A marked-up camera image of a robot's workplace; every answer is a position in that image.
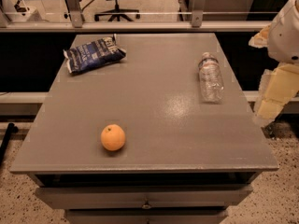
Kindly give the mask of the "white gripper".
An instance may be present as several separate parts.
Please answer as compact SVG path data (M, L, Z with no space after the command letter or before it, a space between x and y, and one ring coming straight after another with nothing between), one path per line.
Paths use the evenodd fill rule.
M249 40L254 48L267 48L270 58L280 63L263 72L253 121L265 127L299 92L299 10L298 0L289 0L272 20Z

